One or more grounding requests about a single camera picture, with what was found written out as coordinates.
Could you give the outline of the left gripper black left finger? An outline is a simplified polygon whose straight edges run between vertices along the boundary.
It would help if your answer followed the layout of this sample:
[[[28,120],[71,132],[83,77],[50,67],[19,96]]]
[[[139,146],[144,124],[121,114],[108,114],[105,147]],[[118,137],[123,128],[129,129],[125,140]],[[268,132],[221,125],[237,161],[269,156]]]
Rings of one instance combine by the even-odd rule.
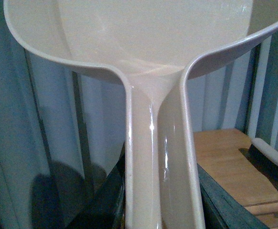
[[[124,228],[124,173],[125,156],[121,153],[118,162],[107,175],[106,171],[93,164],[96,192],[83,210],[66,227],[68,229],[123,229]]]

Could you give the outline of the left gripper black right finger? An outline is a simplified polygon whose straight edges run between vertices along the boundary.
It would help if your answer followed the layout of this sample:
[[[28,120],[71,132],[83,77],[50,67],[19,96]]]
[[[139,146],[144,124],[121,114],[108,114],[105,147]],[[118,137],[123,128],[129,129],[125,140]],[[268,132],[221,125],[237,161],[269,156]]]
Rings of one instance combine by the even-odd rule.
[[[207,229],[267,228],[267,225],[240,205],[200,165],[197,168]]]

